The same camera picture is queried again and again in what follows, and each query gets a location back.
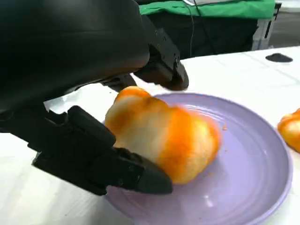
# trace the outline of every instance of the bread roll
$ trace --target bread roll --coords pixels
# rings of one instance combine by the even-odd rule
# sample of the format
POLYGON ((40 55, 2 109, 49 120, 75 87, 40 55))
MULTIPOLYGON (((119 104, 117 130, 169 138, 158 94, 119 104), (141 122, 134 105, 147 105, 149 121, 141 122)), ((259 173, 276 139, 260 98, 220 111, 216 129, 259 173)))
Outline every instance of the bread roll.
POLYGON ((277 128, 285 142, 300 153, 300 109, 284 116, 277 128))
POLYGON ((151 97, 138 87, 121 91, 105 117, 115 147, 146 157, 174 184, 192 181, 216 157, 220 131, 210 118, 151 97))

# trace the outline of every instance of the plate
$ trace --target plate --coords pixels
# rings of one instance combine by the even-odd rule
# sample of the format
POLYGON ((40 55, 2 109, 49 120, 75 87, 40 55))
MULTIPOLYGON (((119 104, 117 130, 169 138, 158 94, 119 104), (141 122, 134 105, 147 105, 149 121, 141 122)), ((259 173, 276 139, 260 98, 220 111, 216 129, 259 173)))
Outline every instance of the plate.
POLYGON ((284 201, 292 161, 278 132, 234 102, 206 95, 159 95, 170 105, 212 117, 223 144, 213 163, 170 195, 156 196, 109 187, 107 200, 137 225, 256 225, 284 201))

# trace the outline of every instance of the robotic hand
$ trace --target robotic hand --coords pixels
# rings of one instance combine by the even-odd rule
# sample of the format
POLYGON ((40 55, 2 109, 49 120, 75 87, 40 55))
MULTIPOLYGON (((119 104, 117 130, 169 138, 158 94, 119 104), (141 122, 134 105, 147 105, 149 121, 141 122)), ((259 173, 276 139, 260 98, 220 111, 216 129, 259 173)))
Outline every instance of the robotic hand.
POLYGON ((135 85, 130 73, 170 90, 188 77, 163 29, 133 0, 3 0, 0 4, 0 129, 28 142, 33 165, 96 195, 106 187, 168 194, 169 177, 78 106, 55 114, 44 102, 86 84, 135 85))

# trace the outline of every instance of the black cloth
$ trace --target black cloth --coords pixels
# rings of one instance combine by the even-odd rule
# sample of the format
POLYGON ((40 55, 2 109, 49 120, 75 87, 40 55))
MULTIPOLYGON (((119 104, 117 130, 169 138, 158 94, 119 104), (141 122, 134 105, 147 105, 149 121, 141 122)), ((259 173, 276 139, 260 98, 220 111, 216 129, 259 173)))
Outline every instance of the black cloth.
POLYGON ((148 15, 148 17, 157 28, 165 29, 179 48, 181 59, 214 54, 203 32, 203 23, 217 54, 250 51, 253 35, 257 30, 256 19, 193 16, 195 30, 192 55, 190 55, 193 27, 191 16, 162 12, 148 15))

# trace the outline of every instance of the white tablecloth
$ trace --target white tablecloth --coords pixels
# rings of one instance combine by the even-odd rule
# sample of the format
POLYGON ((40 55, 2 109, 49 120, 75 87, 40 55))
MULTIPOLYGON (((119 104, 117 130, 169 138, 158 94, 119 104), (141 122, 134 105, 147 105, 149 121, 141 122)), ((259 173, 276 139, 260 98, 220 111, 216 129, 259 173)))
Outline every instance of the white tablecloth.
MULTIPOLYGON (((225 54, 184 60, 188 91, 233 100, 276 125, 286 113, 300 108, 300 47, 225 54), (288 64, 269 62, 279 52, 292 57, 288 64)), ((152 94, 166 92, 136 79, 152 94)), ((116 93, 100 84, 49 103, 56 112, 80 105, 102 121, 116 93)), ((0 134, 0 224, 2 225, 131 225, 102 197, 63 182, 30 166, 35 152, 10 134, 0 134)), ((266 225, 300 224, 300 154, 294 162, 292 189, 266 225)))

